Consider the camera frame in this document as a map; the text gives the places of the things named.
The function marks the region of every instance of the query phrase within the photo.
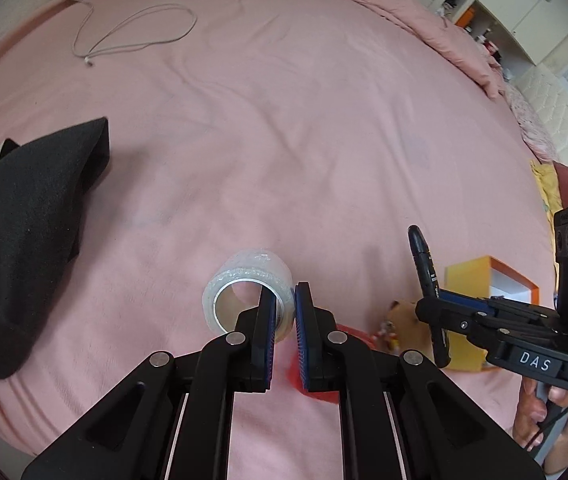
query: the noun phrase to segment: yellow cloth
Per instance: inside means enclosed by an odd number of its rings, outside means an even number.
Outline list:
[[[544,210],[548,223],[551,225],[551,247],[555,255],[555,227],[553,225],[553,215],[563,209],[562,199],[560,198],[560,185],[557,181],[557,173],[552,164],[540,164],[536,160],[530,162],[535,181],[538,183],[539,194],[544,202]],[[559,286],[560,266],[555,262],[555,291]]]

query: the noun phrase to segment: black marker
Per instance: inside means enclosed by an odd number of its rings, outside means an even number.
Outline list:
[[[408,241],[413,253],[413,261],[417,269],[417,277],[420,280],[422,295],[425,298],[439,298],[440,285],[435,274],[433,260],[430,257],[429,246],[417,225],[408,228]],[[430,327],[430,340],[433,344],[433,357],[438,368],[444,368],[450,364],[450,344],[448,332],[442,327]]]

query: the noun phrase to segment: black cable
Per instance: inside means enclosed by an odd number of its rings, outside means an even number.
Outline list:
[[[558,413],[557,415],[555,415],[551,420],[549,420],[546,424],[543,424],[542,426],[539,427],[539,431],[533,435],[533,438],[530,439],[528,441],[528,443],[526,444],[526,446],[524,447],[524,449],[528,450],[528,448],[533,444],[533,442],[535,442],[535,439],[540,436],[542,433],[544,433],[548,428],[550,428],[552,425],[554,425],[558,420],[560,420],[564,415],[566,415],[566,413],[568,412],[568,406],[562,410],[560,413]]]

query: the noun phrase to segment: human hand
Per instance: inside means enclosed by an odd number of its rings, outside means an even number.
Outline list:
[[[513,438],[526,446],[528,441],[539,431],[539,423],[546,418],[546,404],[536,396],[538,382],[529,378],[522,378],[520,387],[520,401],[518,402],[515,422],[513,424]],[[552,386],[548,398],[562,408],[568,406],[568,392]],[[531,445],[531,448],[542,444],[542,435]],[[564,431],[557,439],[553,449],[544,461],[546,474],[554,474],[568,467],[568,422]]]

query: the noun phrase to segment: gray cord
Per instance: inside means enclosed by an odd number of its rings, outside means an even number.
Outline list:
[[[184,38],[190,31],[193,30],[195,27],[195,23],[197,23],[198,17],[192,9],[189,7],[183,6],[181,4],[158,4],[150,7],[146,7],[142,10],[138,10],[138,12],[133,13],[128,18],[125,18],[121,22],[119,22],[115,27],[113,27],[109,32],[107,32],[97,43],[95,43],[86,53],[80,54],[77,52],[77,40],[82,33],[82,29],[84,25],[91,19],[91,16],[95,12],[95,6],[91,2],[87,2],[85,0],[71,0],[72,2],[77,2],[78,4],[83,4],[88,7],[88,13],[85,18],[80,23],[79,28],[77,29],[77,34],[75,35],[75,39],[73,40],[73,44],[71,47],[72,53],[75,57],[80,57],[84,59],[84,62],[87,66],[93,66],[93,61],[91,60],[93,57],[102,56],[105,54],[116,54],[118,52],[134,52],[136,50],[142,50],[143,48],[148,47],[149,45],[155,44],[163,44],[163,43],[173,43],[173,41],[178,41]],[[154,40],[154,41],[144,41],[142,43],[129,43],[123,45],[114,45],[114,46],[105,46],[103,48],[97,48],[104,40],[106,40],[109,36],[116,33],[120,28],[126,27],[130,22],[140,18],[142,16],[146,16],[148,14],[153,14],[154,12],[161,12],[163,10],[170,10],[170,9],[179,9],[185,10],[190,14],[192,17],[192,21],[190,25],[186,28],[184,32],[176,36],[175,38],[171,38],[169,40]]]

